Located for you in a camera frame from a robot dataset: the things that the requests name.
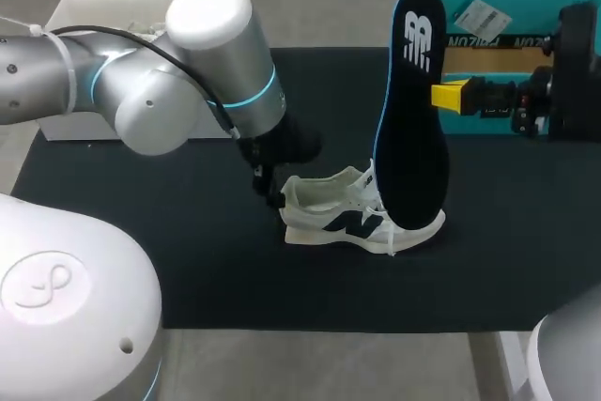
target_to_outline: insole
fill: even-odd
[[[384,207],[405,229],[432,223],[447,193],[449,153],[430,99],[442,77],[445,36],[441,0],[398,1],[374,163]]]

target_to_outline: circular logo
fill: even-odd
[[[8,270],[0,302],[22,323],[53,324],[82,308],[92,289],[84,264],[71,254],[42,251]]]

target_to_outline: black mat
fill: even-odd
[[[325,132],[289,173],[364,169],[386,84],[385,50],[276,50],[291,108]],[[361,332],[527,330],[601,282],[601,147],[451,137],[448,223],[413,251],[281,244],[226,142],[145,158],[121,144],[36,138],[22,199],[117,225],[147,250],[168,328]]]

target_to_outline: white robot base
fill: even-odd
[[[0,399],[156,401],[156,272],[100,220],[0,194]]]

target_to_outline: sneaker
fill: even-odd
[[[282,193],[280,209],[286,224],[285,242],[318,245],[345,241],[373,254],[394,255],[433,237],[445,220],[441,210],[423,229],[398,227],[382,206],[374,163],[362,173],[349,166],[327,178],[292,176]]]

